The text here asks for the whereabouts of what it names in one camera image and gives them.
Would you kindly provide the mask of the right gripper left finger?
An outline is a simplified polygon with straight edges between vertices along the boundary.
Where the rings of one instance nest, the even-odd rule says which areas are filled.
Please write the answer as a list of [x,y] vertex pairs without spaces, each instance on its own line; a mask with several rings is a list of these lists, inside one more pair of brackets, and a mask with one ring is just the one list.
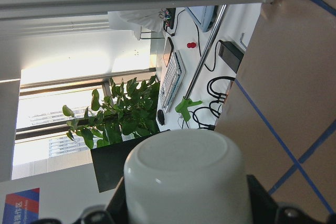
[[106,207],[115,223],[128,224],[128,209],[125,195],[124,177],[118,182],[112,199]]

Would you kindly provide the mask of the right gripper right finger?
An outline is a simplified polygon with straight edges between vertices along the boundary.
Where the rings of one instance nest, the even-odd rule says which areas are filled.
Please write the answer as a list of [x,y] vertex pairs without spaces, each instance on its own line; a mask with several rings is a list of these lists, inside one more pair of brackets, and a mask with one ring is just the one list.
[[277,203],[254,175],[247,175],[254,224],[275,223]]

